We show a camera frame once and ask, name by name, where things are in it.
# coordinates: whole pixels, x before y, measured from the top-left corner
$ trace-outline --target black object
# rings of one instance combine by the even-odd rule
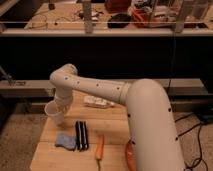
[[[194,114],[205,125],[213,123],[213,106],[196,109]]]
[[[77,150],[80,150],[80,129],[78,121],[75,123],[75,133],[76,133],[76,146]]]
[[[76,121],[76,146],[77,150],[87,150],[89,148],[88,133],[86,128],[86,122]]]
[[[55,9],[55,4],[54,3],[49,3],[48,4],[49,10],[54,10]]]
[[[124,28],[131,21],[131,16],[124,13],[119,13],[112,16],[108,20],[108,28]]]

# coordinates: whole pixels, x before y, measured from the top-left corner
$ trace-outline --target floor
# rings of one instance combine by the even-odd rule
[[[0,170],[29,171],[46,116],[13,114],[0,135]]]
[[[174,114],[179,118],[184,114]],[[0,170],[28,171],[39,140],[46,116],[44,114],[13,114],[0,135]],[[178,123],[177,129],[181,133],[198,123],[196,117],[191,116]],[[185,161],[190,164],[198,156],[197,142],[198,128],[181,137],[181,146]],[[208,163],[209,171],[213,171],[213,125],[204,126],[201,131],[203,156]],[[204,164],[200,164],[194,171],[205,171]]]

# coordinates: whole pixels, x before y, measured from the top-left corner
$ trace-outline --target cable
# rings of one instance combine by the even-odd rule
[[[169,83],[168,83],[168,86],[167,86],[167,89],[166,89],[167,94],[169,93],[169,89],[170,89],[170,86],[171,86],[172,75],[173,75],[174,66],[175,66],[175,58],[176,58],[176,36],[175,36],[175,32],[173,32],[173,54],[172,54],[172,60],[171,60]]]
[[[177,119],[176,121],[179,121],[179,120],[182,120],[182,119],[185,119],[185,118],[188,118],[189,116],[191,116],[192,113],[184,116],[184,117],[181,117],[179,119]],[[197,140],[198,140],[198,147],[199,147],[199,157],[195,158],[192,162],[191,165],[188,165],[186,162],[185,162],[185,165],[186,165],[186,168],[189,169],[190,171],[193,171],[194,168],[196,168],[201,162],[204,163],[205,165],[205,168],[206,168],[206,171],[208,171],[208,164],[206,163],[206,161],[203,159],[203,151],[202,151],[202,146],[201,146],[201,141],[200,141],[200,133],[201,133],[201,129],[203,127],[203,123],[202,122],[199,122],[197,124],[195,124],[194,126],[192,126],[191,128],[189,128],[188,130],[180,133],[178,135],[178,137],[181,137],[183,135],[185,135],[186,133],[190,132],[191,130],[195,129],[196,127],[199,126],[199,129],[198,129],[198,133],[197,133]]]
[[[192,126],[191,128],[189,128],[188,130],[186,130],[186,131],[180,133],[180,134],[178,135],[178,137],[182,137],[183,135],[185,135],[186,133],[192,131],[193,129],[195,129],[196,127],[198,127],[198,126],[200,126],[200,125],[201,125],[201,123],[195,124],[194,126]]]
[[[194,114],[194,113],[190,113],[190,114],[188,114],[188,115],[186,115],[186,116],[180,117],[180,118],[178,118],[177,120],[175,120],[175,122],[179,122],[180,120],[186,119],[186,118],[192,116],[193,114]]]
[[[45,27],[45,29],[47,29],[47,27],[48,27],[48,23],[47,23],[47,16],[46,15],[43,15],[43,13],[45,13],[45,12],[41,12],[41,13],[38,13],[38,14],[36,14],[36,15],[34,15],[33,17],[36,17],[36,16],[43,16],[44,17],[44,24],[42,24],[42,25],[40,25],[40,26],[34,26],[34,22],[33,22],[33,18],[32,18],[32,26],[31,27],[29,27],[29,29],[34,29],[34,28],[41,28],[41,27]]]

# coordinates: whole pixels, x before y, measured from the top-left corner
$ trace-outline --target clutter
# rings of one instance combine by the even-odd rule
[[[86,122],[76,121],[75,131],[76,131],[77,150],[79,151],[87,150],[89,148],[89,142],[88,142]]]
[[[108,107],[114,107],[115,103],[102,99],[100,97],[95,96],[85,96],[84,97],[84,105],[87,107],[94,107],[94,108],[108,108]]]
[[[76,137],[70,137],[64,133],[58,133],[56,141],[56,147],[64,147],[67,150],[75,150]]]

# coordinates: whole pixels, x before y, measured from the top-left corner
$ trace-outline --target black cable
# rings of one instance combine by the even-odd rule
[[[175,122],[178,122],[178,121],[180,121],[180,120],[186,119],[186,118],[192,116],[193,114],[194,114],[194,113],[190,113],[190,114],[188,114],[188,115],[186,115],[186,116],[180,117],[180,118],[176,119]]]
[[[173,54],[172,54],[172,60],[171,60],[171,68],[170,68],[170,74],[169,74],[169,83],[166,89],[167,94],[169,93],[169,89],[171,86],[171,81],[172,81],[172,75],[174,71],[174,66],[175,66],[175,58],[176,58],[176,36],[175,32],[173,33]]]
[[[187,118],[187,117],[189,117],[191,115],[192,114],[189,114],[189,115],[186,115],[184,117],[181,117],[181,118],[178,119],[178,121],[182,120],[184,118]],[[181,136],[185,135],[186,133],[190,132],[191,130],[195,129],[198,126],[199,126],[199,129],[198,129],[198,133],[197,133],[197,140],[198,140],[198,147],[199,147],[199,157],[195,158],[191,165],[188,165],[187,163],[185,163],[185,165],[186,165],[187,169],[189,169],[190,171],[193,171],[194,168],[196,168],[201,162],[203,162],[204,165],[205,165],[206,171],[208,171],[208,164],[203,159],[203,151],[202,151],[202,146],[201,146],[201,141],[200,141],[200,133],[201,133],[201,129],[203,127],[203,123],[200,122],[200,123],[195,124],[194,126],[189,128],[187,131],[179,134],[178,137],[181,137]]]
[[[185,135],[186,133],[190,132],[191,130],[195,129],[196,127],[198,127],[198,126],[200,126],[200,125],[201,125],[201,123],[195,124],[194,126],[192,126],[191,128],[189,128],[188,130],[186,130],[186,131],[180,133],[180,134],[178,135],[178,137],[182,137],[183,135]]]

